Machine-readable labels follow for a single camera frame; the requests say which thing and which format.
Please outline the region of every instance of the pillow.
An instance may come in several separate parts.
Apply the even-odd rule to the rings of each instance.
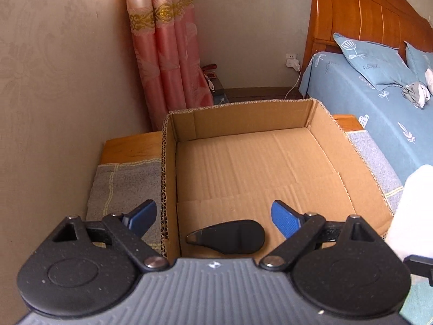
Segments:
[[[426,77],[427,88],[429,88],[430,94],[433,95],[433,71],[427,68],[425,77]]]
[[[351,66],[380,91],[391,85],[405,86],[417,81],[398,49],[371,41],[352,40],[338,33],[334,33],[334,40]]]
[[[407,45],[406,59],[409,68],[415,73],[418,81],[427,85],[425,74],[427,68],[433,68],[433,52],[423,52],[410,45],[407,41],[405,43]]]

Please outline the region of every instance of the gold embroidered curtain trim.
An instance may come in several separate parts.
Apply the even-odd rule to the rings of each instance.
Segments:
[[[181,17],[185,7],[193,4],[193,0],[161,0],[161,2],[140,12],[130,11],[131,30],[154,29],[156,23],[169,23],[174,18]]]

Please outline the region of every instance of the curtain fold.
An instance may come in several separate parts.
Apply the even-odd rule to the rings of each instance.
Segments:
[[[200,69],[193,0],[126,0],[154,129],[171,110],[213,105]]]

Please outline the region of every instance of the power cord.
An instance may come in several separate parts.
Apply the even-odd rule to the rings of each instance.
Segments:
[[[298,79],[297,79],[297,81],[296,81],[296,83],[295,83],[295,85],[286,93],[286,96],[284,97],[284,100],[287,98],[287,95],[289,95],[289,93],[296,87],[296,85],[297,85],[297,82],[299,82],[299,80],[300,80],[300,65],[299,65],[299,63],[296,63],[294,66],[293,66],[293,69],[295,70],[295,71],[298,71],[299,72],[299,76],[298,76]]]

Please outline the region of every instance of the silver bolt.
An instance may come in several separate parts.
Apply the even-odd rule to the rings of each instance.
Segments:
[[[151,269],[160,269],[168,266],[168,261],[166,258],[161,256],[150,256],[144,261],[144,265]]]
[[[284,259],[278,255],[268,255],[261,262],[267,267],[279,267],[284,264]]]

